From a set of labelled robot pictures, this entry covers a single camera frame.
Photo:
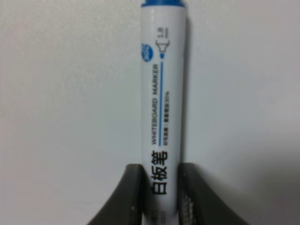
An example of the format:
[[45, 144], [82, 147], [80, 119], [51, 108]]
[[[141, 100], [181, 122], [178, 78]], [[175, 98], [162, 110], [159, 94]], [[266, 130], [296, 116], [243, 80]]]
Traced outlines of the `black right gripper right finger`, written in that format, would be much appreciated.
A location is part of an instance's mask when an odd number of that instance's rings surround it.
[[237, 224], [237, 215], [212, 190], [195, 164], [180, 164], [178, 189], [180, 225]]

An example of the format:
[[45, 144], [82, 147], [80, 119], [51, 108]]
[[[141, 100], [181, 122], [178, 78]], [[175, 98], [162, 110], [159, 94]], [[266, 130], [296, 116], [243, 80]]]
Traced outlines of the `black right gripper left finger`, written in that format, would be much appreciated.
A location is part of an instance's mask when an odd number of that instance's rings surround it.
[[89, 224], [141, 225], [144, 186], [143, 166], [128, 164], [112, 195]]

